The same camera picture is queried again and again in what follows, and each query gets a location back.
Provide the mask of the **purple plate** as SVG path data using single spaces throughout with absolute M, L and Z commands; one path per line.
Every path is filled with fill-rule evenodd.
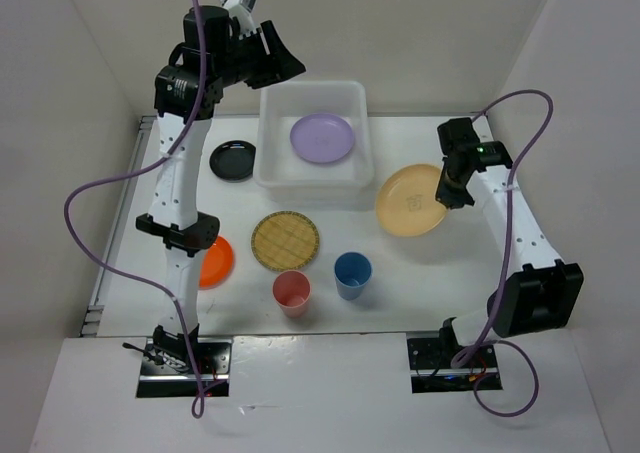
M 315 113 L 300 118 L 292 126 L 289 140 L 294 152 L 314 164 L 340 161 L 355 145 L 352 127 L 341 117 Z

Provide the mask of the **beige plate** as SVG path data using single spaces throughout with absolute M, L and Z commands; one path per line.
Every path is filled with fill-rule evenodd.
M 447 215 L 436 200 L 441 173 L 437 166 L 414 164 L 391 175 L 376 196 L 381 228 L 396 237 L 417 237 L 436 228 Z

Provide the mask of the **orange plate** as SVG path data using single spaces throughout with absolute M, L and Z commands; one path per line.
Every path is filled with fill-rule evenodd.
M 224 237 L 218 236 L 204 257 L 199 288 L 210 289 L 223 282 L 233 269 L 234 259 L 231 244 Z

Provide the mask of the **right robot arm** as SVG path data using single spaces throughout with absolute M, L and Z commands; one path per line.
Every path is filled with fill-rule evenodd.
M 443 168 L 436 200 L 481 212 L 504 261 L 485 306 L 444 324 L 450 334 L 439 340 L 438 353 L 459 366 L 485 342 L 565 327 L 584 274 L 546 239 L 517 183 L 518 162 L 503 143 L 481 139 L 469 117 L 448 120 L 437 133 Z

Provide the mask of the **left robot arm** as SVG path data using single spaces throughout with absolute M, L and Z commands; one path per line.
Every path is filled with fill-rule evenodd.
M 220 228 L 216 217 L 196 207 L 202 150 L 215 107 L 229 86 L 243 82 L 260 89 L 306 70 L 272 22 L 256 24 L 244 6 L 192 9 L 184 17 L 183 31 L 183 42 L 155 79 L 163 163 L 151 207 L 136 219 L 139 231 L 160 238 L 166 248 L 165 286 L 171 304 L 152 339 L 166 364 L 180 373 L 199 360 L 200 271 Z

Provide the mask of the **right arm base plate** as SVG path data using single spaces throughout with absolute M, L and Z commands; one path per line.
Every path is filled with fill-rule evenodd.
M 413 394 L 502 390 L 498 362 L 492 347 L 481 348 L 462 368 L 452 368 L 451 357 L 434 334 L 406 338 Z

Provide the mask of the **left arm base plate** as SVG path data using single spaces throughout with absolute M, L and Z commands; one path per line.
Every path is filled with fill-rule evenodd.
M 227 397 L 233 342 L 230 338 L 199 338 L 196 366 L 206 397 Z M 187 360 L 177 360 L 157 350 L 146 340 L 136 397 L 194 398 L 198 392 L 194 369 Z

